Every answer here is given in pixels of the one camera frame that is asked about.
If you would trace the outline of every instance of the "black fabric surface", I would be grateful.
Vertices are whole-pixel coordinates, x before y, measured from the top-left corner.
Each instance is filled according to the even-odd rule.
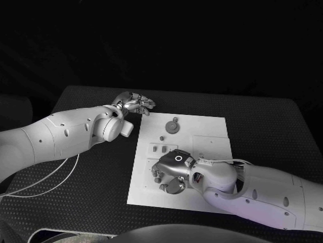
[[[126,89],[71,86],[54,112],[110,104]],[[218,116],[227,119],[234,158],[283,170],[323,184],[323,158],[296,103],[289,99],[133,90],[156,101],[153,112]],[[323,233],[273,229],[234,215],[127,205],[142,115],[129,114],[134,124],[129,138],[95,145],[80,156],[77,169],[48,194],[33,198],[6,197],[0,227],[6,242],[26,242],[41,228],[118,235],[159,224],[221,227],[273,242],[323,242]],[[54,187],[71,171],[77,157],[22,195]],[[16,174],[9,191],[36,182],[61,164],[52,161]]]

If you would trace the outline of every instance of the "rectangular plate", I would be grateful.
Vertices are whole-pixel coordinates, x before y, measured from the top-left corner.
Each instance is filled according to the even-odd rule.
[[[180,129],[176,134],[169,134],[165,125],[175,117]],[[160,184],[155,183],[150,169],[162,155],[153,155],[150,144],[159,144],[159,147],[176,145],[178,149],[189,152],[192,156],[202,152],[215,156],[215,159],[232,158],[225,118],[153,112],[150,116],[143,116],[127,204],[228,214],[206,203],[192,188],[178,195],[167,194],[159,189]],[[165,176],[162,183],[167,184],[172,179],[170,176]]]

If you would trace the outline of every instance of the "black table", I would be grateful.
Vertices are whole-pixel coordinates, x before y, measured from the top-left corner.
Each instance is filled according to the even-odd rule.
[[[126,89],[69,86],[54,113],[110,104],[123,91]],[[323,157],[291,100],[129,91],[156,101],[153,112],[225,117],[234,158],[323,184]],[[144,226],[170,223],[221,227],[273,242],[323,242],[323,233],[277,230],[234,215],[127,205],[142,115],[131,113],[126,120],[134,124],[130,137],[118,136],[81,154],[77,169],[58,189],[39,197],[3,199],[0,227],[6,242],[26,242],[41,228],[118,235]],[[22,195],[52,188],[69,173],[75,159],[72,157],[54,176]],[[18,172],[9,191],[36,182],[61,161],[38,164]]]

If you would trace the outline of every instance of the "robotic hand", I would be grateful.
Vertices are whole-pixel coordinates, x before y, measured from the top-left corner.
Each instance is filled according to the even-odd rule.
[[[129,137],[129,112],[149,115],[156,103],[140,94],[121,93],[111,105],[58,112],[32,125],[0,132],[0,183],[19,170],[69,158],[95,144]]]
[[[160,185],[166,193],[182,193],[188,183],[214,207],[242,218],[273,228],[323,232],[323,185],[240,159],[195,160],[179,149],[152,167],[155,177],[163,173],[175,177]]]

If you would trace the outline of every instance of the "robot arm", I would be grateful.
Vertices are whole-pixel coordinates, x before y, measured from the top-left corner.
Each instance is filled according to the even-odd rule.
[[[0,183],[19,170],[45,161],[69,158],[95,144],[129,137],[134,125],[129,112],[149,115],[147,97],[124,92],[111,105],[58,112],[23,128],[0,132]]]
[[[216,208],[273,228],[323,232],[323,185],[276,170],[225,161],[195,160],[182,150],[169,152],[152,168],[153,176],[175,179],[160,189],[183,192],[189,183]],[[237,180],[244,182],[235,191]]]

